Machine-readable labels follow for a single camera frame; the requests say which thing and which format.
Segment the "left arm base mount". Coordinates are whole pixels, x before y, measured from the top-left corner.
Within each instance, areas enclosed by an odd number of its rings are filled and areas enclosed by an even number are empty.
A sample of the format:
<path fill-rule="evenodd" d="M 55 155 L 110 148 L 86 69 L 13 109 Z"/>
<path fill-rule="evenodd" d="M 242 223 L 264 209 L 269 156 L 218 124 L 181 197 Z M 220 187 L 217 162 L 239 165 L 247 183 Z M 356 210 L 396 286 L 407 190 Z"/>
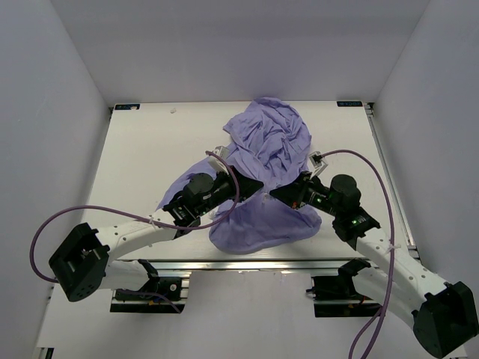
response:
<path fill-rule="evenodd" d="M 189 280 L 172 274 L 159 274 L 147 260 L 139 260 L 148 281 L 142 288 L 115 290 L 111 313 L 173 313 L 181 314 L 186 304 Z"/>

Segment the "purple jacket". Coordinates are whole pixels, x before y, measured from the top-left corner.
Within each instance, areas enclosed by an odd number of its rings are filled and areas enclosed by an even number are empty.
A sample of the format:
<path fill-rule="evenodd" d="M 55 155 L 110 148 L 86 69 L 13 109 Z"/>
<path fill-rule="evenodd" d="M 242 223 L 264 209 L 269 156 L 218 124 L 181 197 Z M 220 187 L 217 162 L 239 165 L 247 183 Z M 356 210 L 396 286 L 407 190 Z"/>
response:
<path fill-rule="evenodd" d="M 315 209 L 294 210 L 269 196 L 308 168 L 311 134 L 299 113 L 272 97 L 254 99 L 223 127 L 230 135 L 226 162 L 264 187 L 233 212 L 227 201 L 216 210 L 220 223 L 210 228 L 209 239 L 227 254 L 250 254 L 315 236 L 322 224 Z"/>

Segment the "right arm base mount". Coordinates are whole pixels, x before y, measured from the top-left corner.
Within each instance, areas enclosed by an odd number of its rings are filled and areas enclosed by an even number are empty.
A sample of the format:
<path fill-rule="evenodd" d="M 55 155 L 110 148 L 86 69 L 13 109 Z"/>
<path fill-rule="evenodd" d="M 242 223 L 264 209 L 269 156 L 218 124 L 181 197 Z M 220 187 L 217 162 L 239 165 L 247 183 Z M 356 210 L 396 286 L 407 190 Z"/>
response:
<path fill-rule="evenodd" d="M 312 287 L 306 295 L 314 301 L 316 318 L 372 317 L 381 304 L 356 291 L 353 279 L 365 269 L 371 269 L 366 260 L 353 259 L 342 265 L 336 275 L 312 277 Z"/>

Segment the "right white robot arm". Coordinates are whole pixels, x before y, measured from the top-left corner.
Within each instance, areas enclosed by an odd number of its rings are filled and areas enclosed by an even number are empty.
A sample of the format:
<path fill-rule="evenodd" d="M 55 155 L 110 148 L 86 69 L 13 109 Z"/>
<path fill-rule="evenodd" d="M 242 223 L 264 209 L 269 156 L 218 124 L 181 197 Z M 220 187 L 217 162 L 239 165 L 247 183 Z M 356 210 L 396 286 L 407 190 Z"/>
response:
<path fill-rule="evenodd" d="M 388 310 L 412 329 L 430 355 L 446 358 L 478 335 L 472 291 L 461 281 L 447 282 L 394 246 L 379 222 L 361 207 L 361 192 L 351 176 L 336 175 L 325 187 L 303 172 L 270 194 L 293 209 L 309 205 L 333 216 L 339 239 L 374 264 L 347 263 L 352 271 L 339 277 L 339 292 L 347 298 L 359 294 L 375 301 L 387 298 Z"/>

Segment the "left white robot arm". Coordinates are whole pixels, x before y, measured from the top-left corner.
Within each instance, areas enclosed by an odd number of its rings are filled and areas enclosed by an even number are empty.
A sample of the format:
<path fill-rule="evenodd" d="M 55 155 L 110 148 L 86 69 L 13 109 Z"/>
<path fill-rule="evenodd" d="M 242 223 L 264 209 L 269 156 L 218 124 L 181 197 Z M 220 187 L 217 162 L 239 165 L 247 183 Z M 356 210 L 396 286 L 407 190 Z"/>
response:
<path fill-rule="evenodd" d="M 192 231 L 206 215 L 228 200 L 242 202 L 263 188 L 263 183 L 238 170 L 216 177 L 192 176 L 169 203 L 146 221 L 129 221 L 93 229 L 75 226 L 49 259 L 68 301 L 81 301 L 98 289 L 123 289 L 151 298 L 159 291 L 157 270 L 147 260 L 123 261 L 133 251 L 166 242 Z"/>

